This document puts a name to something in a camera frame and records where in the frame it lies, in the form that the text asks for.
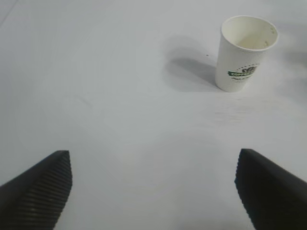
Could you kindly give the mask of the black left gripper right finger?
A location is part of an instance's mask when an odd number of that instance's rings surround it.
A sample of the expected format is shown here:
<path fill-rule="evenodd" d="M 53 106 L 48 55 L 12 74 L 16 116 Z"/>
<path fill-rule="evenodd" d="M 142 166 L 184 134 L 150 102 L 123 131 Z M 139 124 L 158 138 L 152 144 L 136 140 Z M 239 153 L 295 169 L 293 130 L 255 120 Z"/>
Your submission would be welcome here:
<path fill-rule="evenodd" d="M 253 149 L 241 149 L 235 185 L 257 230 L 305 230 L 307 183 Z"/>

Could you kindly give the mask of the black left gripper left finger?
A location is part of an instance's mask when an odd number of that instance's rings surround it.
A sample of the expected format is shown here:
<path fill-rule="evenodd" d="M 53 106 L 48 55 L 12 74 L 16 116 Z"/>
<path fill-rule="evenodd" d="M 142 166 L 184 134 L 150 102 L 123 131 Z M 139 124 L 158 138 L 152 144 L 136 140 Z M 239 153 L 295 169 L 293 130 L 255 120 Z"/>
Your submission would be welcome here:
<path fill-rule="evenodd" d="M 2 230 L 52 230 L 72 188 L 70 153 L 58 150 L 0 187 Z"/>

